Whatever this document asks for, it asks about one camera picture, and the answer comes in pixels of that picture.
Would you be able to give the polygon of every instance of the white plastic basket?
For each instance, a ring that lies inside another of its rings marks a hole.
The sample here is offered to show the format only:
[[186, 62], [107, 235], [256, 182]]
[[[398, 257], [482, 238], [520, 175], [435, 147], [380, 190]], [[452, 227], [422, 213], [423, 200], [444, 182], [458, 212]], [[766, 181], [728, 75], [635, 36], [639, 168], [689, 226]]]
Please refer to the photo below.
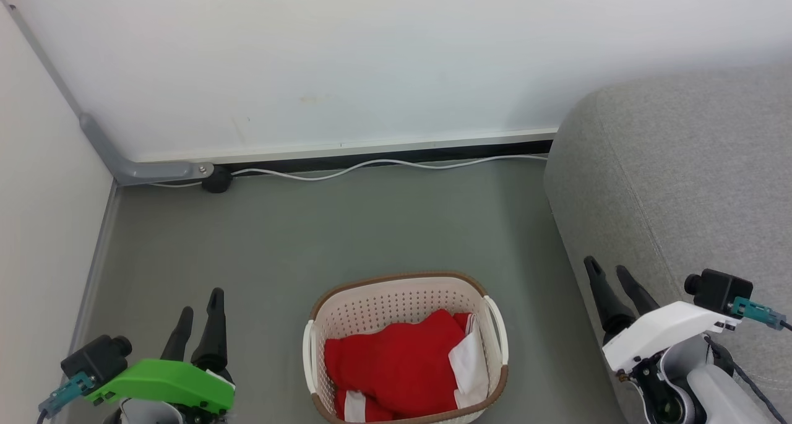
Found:
[[303, 334], [303, 368], [305, 382], [319, 413], [333, 424], [344, 422], [336, 416], [336, 387], [325, 370], [325, 340], [376, 333], [395, 322], [418, 323], [441, 308], [452, 314], [472, 312], [476, 315], [489, 374], [489, 395], [480, 404], [463, 409], [391, 422], [463, 424], [481, 416], [506, 387], [509, 340], [495, 302], [477, 281], [458, 272], [378, 277], [339, 286], [317, 301]]

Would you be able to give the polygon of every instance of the black rubber stopper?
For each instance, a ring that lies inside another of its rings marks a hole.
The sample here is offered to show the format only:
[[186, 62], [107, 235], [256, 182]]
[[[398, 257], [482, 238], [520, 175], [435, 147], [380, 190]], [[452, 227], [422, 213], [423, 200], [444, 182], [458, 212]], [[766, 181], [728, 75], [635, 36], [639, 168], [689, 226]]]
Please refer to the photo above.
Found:
[[223, 193], [228, 190], [232, 181], [234, 175], [231, 175], [228, 168], [216, 165], [212, 175], [204, 178], [200, 186], [209, 193]]

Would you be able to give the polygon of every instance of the brown basket rim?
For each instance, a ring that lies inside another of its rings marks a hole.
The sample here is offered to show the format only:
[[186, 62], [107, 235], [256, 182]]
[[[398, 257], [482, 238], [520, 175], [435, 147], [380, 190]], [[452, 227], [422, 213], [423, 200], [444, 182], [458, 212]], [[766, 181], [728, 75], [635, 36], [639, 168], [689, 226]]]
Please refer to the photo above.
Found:
[[[481, 283], [478, 283], [477, 280], [473, 279], [467, 274], [462, 274], [461, 272], [456, 271], [425, 271], [425, 272], [402, 272], [402, 274], [393, 274], [393, 275], [384, 275], [383, 277], [373, 277], [366, 280], [360, 280], [352, 283], [345, 283], [344, 285], [336, 286], [335, 288], [326, 292], [322, 297], [317, 300], [314, 305], [314, 309], [311, 310], [311, 316], [309, 317], [310, 320], [316, 319], [316, 314], [319, 314], [319, 310], [322, 308], [322, 305], [325, 305], [325, 302], [332, 297], [333, 295], [339, 294], [339, 292], [348, 291], [350, 289], [359, 288], [361, 286], [366, 285], [374, 285], [375, 283], [382, 283], [387, 281], [393, 280], [406, 280], [406, 279], [420, 279], [420, 278], [427, 278], [427, 277], [452, 277], [455, 279], [463, 280], [469, 283], [473, 288], [481, 294], [481, 297], [487, 295], [487, 291], [481, 286]], [[501, 365], [501, 378], [498, 381], [495, 390], [493, 390], [492, 395], [487, 396], [487, 399], [484, 401], [479, 402], [473, 406], [461, 408], [458, 410], [451, 410], [450, 412], [444, 413], [437, 413], [436, 415], [428, 415], [428, 416], [421, 416], [419, 418], [408, 418], [408, 419], [398, 419], [396, 421], [382, 421], [382, 424], [433, 424], [434, 422], [443, 422], [448, 419], [456, 419], [461, 418], [462, 416], [472, 415], [473, 413], [481, 412], [482, 410], [486, 409], [487, 407], [493, 405], [495, 401], [500, 398], [501, 393], [503, 393], [504, 388], [506, 388], [506, 381], [509, 378], [509, 366], [508, 365]], [[319, 398], [319, 393], [312, 393], [311, 399], [314, 401], [314, 406], [316, 410], [319, 411], [319, 415], [322, 418], [325, 418], [331, 424], [345, 424], [346, 421], [340, 419], [338, 416], [333, 415], [332, 413], [327, 410], [325, 404], [322, 404], [322, 399]]]
[[361, 286], [367, 285], [376, 285], [377, 283], [384, 283], [387, 281], [394, 281], [394, 280], [406, 280], [406, 279], [423, 279], [423, 278], [430, 278], [430, 277], [450, 277], [459, 280], [466, 281], [471, 285], [473, 288], [481, 294], [481, 297], [487, 295], [486, 289], [481, 286], [481, 283], [478, 283], [473, 277], [470, 277], [467, 274], [462, 274], [461, 272], [456, 271], [424, 271], [424, 272], [402, 272], [401, 274], [392, 274], [392, 275], [382, 275], [381, 277], [373, 277], [370, 279], [354, 281], [351, 283], [345, 283], [344, 285], [336, 286], [333, 289], [330, 289], [325, 294], [322, 294], [322, 297], [319, 297], [319, 300], [316, 301], [314, 304], [314, 308], [311, 310], [311, 315], [309, 315], [308, 319], [316, 320], [316, 315], [319, 314], [319, 310], [322, 309], [322, 305], [325, 305], [325, 302], [332, 296], [339, 294], [339, 292], [348, 291], [354, 288], [360, 288]]

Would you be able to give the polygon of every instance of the gray sofa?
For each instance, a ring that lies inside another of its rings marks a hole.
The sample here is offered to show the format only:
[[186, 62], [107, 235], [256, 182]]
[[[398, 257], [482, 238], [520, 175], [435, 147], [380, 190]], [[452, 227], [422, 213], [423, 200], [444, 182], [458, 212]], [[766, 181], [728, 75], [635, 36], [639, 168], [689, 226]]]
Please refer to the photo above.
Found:
[[[600, 89], [558, 131], [545, 189], [600, 342], [586, 255], [625, 305], [616, 264], [661, 305], [691, 301], [685, 278], [711, 268], [752, 281], [752, 300], [792, 318], [792, 66]], [[715, 340], [792, 418], [792, 333], [744, 321]], [[636, 391], [613, 387], [627, 421], [645, 422]]]

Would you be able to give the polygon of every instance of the red cloth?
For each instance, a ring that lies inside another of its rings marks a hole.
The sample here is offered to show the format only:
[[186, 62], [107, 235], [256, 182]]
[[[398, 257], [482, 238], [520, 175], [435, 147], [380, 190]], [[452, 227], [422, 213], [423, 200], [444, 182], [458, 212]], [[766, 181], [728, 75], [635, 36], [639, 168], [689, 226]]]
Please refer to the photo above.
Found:
[[438, 310], [421, 323], [394, 323], [376, 334], [328, 339], [328, 375], [339, 391], [361, 391], [398, 418], [456, 410], [457, 385], [448, 353], [464, 339], [469, 314], [456, 316]]

